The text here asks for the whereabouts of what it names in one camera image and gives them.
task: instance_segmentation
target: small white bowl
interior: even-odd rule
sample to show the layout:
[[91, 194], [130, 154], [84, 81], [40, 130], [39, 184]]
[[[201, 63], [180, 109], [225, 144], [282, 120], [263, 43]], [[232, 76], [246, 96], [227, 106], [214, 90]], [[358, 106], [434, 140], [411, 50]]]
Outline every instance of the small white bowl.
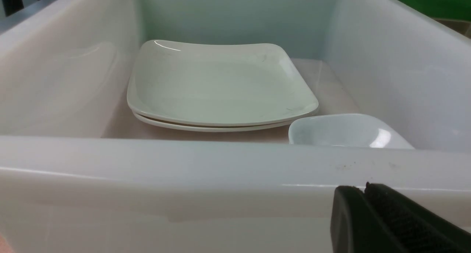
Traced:
[[291, 124], [288, 136], [290, 144], [414, 149], [387, 124], [364, 114], [298, 119]]

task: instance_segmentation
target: plastic bin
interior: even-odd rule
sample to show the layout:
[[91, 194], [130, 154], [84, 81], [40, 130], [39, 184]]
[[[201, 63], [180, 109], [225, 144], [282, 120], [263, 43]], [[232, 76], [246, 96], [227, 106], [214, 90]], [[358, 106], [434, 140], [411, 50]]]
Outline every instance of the plastic bin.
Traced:
[[[280, 45], [320, 114], [372, 115], [417, 150], [141, 123], [125, 90], [147, 39]], [[335, 186], [367, 181], [471, 226], [471, 44], [396, 0], [58, 0], [0, 46], [0, 233], [18, 253], [329, 252]]]

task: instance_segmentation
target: bin floor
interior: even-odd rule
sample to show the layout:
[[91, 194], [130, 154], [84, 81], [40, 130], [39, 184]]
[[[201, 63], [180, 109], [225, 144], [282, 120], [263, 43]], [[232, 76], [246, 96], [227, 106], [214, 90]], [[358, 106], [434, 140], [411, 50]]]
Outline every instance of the bin floor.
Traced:
[[[359, 113], [353, 99], [330, 67], [320, 60], [292, 59], [313, 93], [319, 100], [318, 115]], [[289, 126], [273, 129], [233, 132], [206, 133], [191, 132], [152, 126], [134, 117], [126, 101], [126, 90], [119, 101], [113, 117], [102, 138], [160, 139], [185, 141], [225, 141], [225, 142], [265, 142], [288, 143]]]

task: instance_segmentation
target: square plate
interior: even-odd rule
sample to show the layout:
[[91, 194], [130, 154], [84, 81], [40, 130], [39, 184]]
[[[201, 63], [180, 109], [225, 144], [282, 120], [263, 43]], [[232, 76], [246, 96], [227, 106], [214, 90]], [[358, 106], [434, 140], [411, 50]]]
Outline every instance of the square plate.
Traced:
[[273, 44], [148, 41], [127, 99], [146, 117], [213, 127], [287, 122], [319, 106], [286, 52]]

